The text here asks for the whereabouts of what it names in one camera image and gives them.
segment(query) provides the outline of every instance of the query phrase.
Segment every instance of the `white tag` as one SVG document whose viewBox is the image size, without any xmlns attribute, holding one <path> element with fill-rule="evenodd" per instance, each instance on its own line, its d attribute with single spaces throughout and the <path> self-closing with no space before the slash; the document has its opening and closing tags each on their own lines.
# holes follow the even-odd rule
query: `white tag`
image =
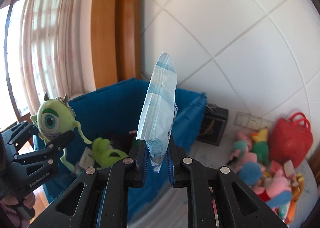
<svg viewBox="0 0 320 228">
<path fill-rule="evenodd" d="M 95 160 L 93 158 L 93 151 L 90 148 L 86 147 L 81 156 L 79 167 L 87 169 L 88 167 L 94 166 L 94 162 Z"/>
</svg>

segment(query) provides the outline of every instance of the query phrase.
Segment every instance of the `black box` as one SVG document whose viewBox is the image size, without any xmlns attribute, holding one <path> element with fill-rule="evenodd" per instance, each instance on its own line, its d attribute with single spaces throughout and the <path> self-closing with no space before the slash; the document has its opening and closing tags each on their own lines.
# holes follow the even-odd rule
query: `black box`
<svg viewBox="0 0 320 228">
<path fill-rule="evenodd" d="M 219 146 L 229 111 L 207 104 L 197 140 Z"/>
</svg>

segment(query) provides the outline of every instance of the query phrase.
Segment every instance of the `plush toy horn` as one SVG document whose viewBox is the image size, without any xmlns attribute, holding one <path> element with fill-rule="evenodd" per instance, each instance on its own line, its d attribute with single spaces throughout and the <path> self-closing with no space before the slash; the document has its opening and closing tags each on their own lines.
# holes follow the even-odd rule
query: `plush toy horn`
<svg viewBox="0 0 320 228">
<path fill-rule="evenodd" d="M 44 94 L 44 101 L 47 101 L 47 100 L 49 100 L 48 92 Z"/>
<path fill-rule="evenodd" d="M 68 101 L 69 101 L 69 98 L 68 98 L 68 95 L 67 95 L 67 94 L 64 95 L 63 100 L 64 100 L 65 102 L 68 102 Z"/>
</svg>

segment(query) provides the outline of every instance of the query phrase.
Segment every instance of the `wall socket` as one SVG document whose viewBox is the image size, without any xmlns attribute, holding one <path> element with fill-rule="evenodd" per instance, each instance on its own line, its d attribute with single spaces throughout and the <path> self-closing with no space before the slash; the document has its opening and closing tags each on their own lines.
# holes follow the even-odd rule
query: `wall socket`
<svg viewBox="0 0 320 228">
<path fill-rule="evenodd" d="M 234 124 L 253 130 L 260 130 L 263 128 L 271 130 L 273 121 L 238 112 Z"/>
</svg>

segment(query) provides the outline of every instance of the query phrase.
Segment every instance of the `plush toy eye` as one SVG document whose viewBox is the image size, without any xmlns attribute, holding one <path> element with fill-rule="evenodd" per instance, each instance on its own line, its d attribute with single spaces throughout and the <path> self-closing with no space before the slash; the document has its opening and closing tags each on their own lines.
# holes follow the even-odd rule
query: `plush toy eye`
<svg viewBox="0 0 320 228">
<path fill-rule="evenodd" d="M 42 115 L 42 126 L 44 131 L 54 134 L 59 127 L 59 117 L 51 113 L 44 113 Z"/>
</svg>

